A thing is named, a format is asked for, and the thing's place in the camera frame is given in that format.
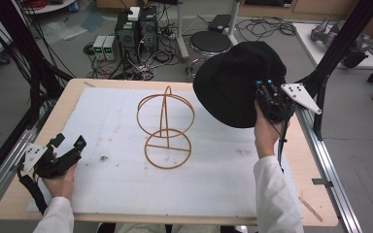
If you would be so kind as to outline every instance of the black hat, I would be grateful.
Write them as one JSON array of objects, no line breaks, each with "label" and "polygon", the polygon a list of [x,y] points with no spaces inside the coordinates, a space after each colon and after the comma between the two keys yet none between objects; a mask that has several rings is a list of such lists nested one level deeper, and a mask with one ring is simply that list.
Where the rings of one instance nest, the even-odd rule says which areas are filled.
[{"label": "black hat", "polygon": [[220,122],[235,128],[256,123],[255,81],[285,83],[286,66],[265,42],[242,42],[204,62],[193,90],[205,109]]}]

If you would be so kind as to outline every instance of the wooden spiral frame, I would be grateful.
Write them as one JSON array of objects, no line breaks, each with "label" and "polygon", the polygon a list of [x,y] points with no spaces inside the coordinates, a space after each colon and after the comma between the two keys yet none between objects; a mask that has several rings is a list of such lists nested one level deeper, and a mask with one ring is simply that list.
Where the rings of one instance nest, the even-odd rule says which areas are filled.
[{"label": "wooden spiral frame", "polygon": [[[150,100],[152,100],[152,99],[154,99],[156,97],[162,97],[163,98],[163,100],[162,100],[162,106],[161,106],[161,113],[160,113],[160,123],[159,123],[159,130],[151,133],[146,128],[144,128],[142,126],[142,124],[140,122],[140,119],[139,119],[139,114],[140,114],[140,111],[141,111],[142,107],[148,101],[150,101]],[[167,100],[168,97],[176,99],[176,100],[179,100],[182,103],[186,104],[190,108],[190,110],[192,112],[192,121],[190,122],[190,125],[184,131],[181,131],[181,130],[178,130],[178,129],[169,128],[169,123],[168,123],[168,109],[167,109],[167,102],[166,102],[166,100]],[[150,137],[147,139],[147,142],[145,143],[145,156],[147,157],[148,161],[153,166],[155,166],[157,168],[160,168],[160,169],[173,169],[173,168],[180,167],[181,165],[183,165],[184,163],[187,162],[187,160],[190,157],[191,151],[192,151],[192,145],[190,143],[189,138],[187,137],[187,135],[185,133],[190,129],[190,127],[193,125],[193,122],[195,121],[195,111],[194,111],[192,105],[185,98],[183,98],[183,97],[181,97],[179,95],[172,94],[171,86],[168,85],[166,87],[165,92],[163,94],[150,95],[150,96],[147,96],[146,98],[142,99],[139,102],[139,104],[138,104],[138,112],[137,112],[136,118],[137,118],[137,121],[138,121],[138,125],[141,127],[141,129],[144,132],[146,132],[147,134],[150,135]],[[184,136],[184,138],[188,142],[188,149],[181,149],[181,148],[171,147],[171,145],[170,145],[170,139],[178,137],[178,136],[181,136],[181,135]],[[162,139],[166,139],[166,146],[164,147],[164,146],[158,146],[158,145],[150,144],[150,139],[151,138],[162,138]],[[150,156],[148,155],[148,147],[162,148],[162,149],[166,149],[166,150],[182,150],[182,151],[187,152],[187,156],[186,156],[186,159],[184,159],[184,161],[182,161],[181,163],[176,164],[174,166],[161,166],[161,165],[158,165],[158,164],[156,164],[155,162],[153,162],[151,160]]]}]

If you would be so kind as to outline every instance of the wooden wire sculpture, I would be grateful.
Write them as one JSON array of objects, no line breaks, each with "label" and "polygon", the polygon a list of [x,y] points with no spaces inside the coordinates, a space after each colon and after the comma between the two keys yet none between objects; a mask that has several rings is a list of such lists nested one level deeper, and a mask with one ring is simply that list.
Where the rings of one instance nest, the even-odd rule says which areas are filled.
[{"label": "wooden wire sculpture", "polygon": [[[158,98],[158,97],[162,97],[162,105],[161,105],[160,119],[159,119],[159,129],[157,131],[150,132],[146,129],[146,127],[144,127],[141,124],[141,122],[140,122],[140,112],[141,112],[142,107],[144,107],[147,102],[149,102],[150,100],[152,100],[154,98]],[[167,98],[172,98],[172,99],[178,100],[178,101],[184,103],[185,105],[187,105],[191,110],[192,121],[186,127],[186,129],[184,129],[183,131],[169,127]],[[150,135],[150,137],[147,139],[147,142],[145,143],[145,156],[153,166],[155,166],[157,168],[160,168],[160,169],[173,169],[173,168],[180,167],[184,163],[187,162],[187,160],[190,157],[191,151],[192,151],[192,145],[190,143],[189,138],[187,137],[187,135],[185,133],[190,129],[190,127],[193,125],[193,122],[195,121],[195,111],[194,111],[192,105],[185,98],[183,98],[179,95],[172,94],[171,86],[168,85],[163,94],[150,95],[150,96],[142,99],[139,102],[138,112],[137,112],[137,121],[138,121],[138,125],[141,127],[141,129],[144,132],[146,132],[147,134]],[[180,136],[184,137],[184,140],[187,142],[187,147],[179,148],[179,147],[175,147],[175,146],[171,145],[170,141],[172,139],[174,139],[176,137],[180,137]],[[153,144],[152,143],[153,139],[165,140],[165,145],[163,146],[163,145]],[[159,148],[159,149],[163,149],[163,150],[184,151],[185,154],[186,154],[186,158],[183,161],[177,162],[174,165],[159,165],[157,162],[154,162],[152,160],[152,158],[150,157],[149,148]]]}]

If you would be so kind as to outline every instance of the hand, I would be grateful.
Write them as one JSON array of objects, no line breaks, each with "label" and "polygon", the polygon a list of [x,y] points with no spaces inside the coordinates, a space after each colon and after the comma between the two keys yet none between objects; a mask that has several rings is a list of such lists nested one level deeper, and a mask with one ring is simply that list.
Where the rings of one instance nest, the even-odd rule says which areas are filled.
[{"label": "hand", "polygon": [[258,152],[259,159],[274,155],[274,145],[280,138],[279,132],[281,132],[282,124],[272,124],[264,116],[258,102],[255,100],[256,109],[256,124],[254,128],[255,133],[255,146]]},{"label": "hand", "polygon": [[78,163],[71,166],[65,175],[53,179],[42,179],[45,186],[50,191],[52,197],[65,197],[72,200],[72,191],[74,188],[74,173]]}]

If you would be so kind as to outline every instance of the wooden table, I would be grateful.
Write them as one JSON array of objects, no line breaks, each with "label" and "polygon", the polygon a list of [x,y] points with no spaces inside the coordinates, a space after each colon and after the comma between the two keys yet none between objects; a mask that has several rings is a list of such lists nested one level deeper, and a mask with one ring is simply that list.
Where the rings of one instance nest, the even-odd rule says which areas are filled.
[{"label": "wooden table", "polygon": [[[75,79],[68,83],[49,119],[35,143],[45,145],[61,132],[86,87],[109,87],[126,89],[164,89],[168,84],[173,91],[192,91],[191,83],[133,82]],[[303,224],[308,226],[334,226],[338,218],[323,185],[314,185],[312,179],[320,178],[314,157],[311,154],[302,128],[296,116],[288,129],[285,151],[292,177],[303,208]],[[31,196],[17,177],[13,179],[0,201],[0,219],[41,219],[40,213],[30,213],[26,207]],[[222,225],[256,225],[255,218],[244,217],[183,217],[183,216],[122,216],[99,214],[75,214],[75,220],[103,222],[151,222],[151,223],[195,223]]]}]

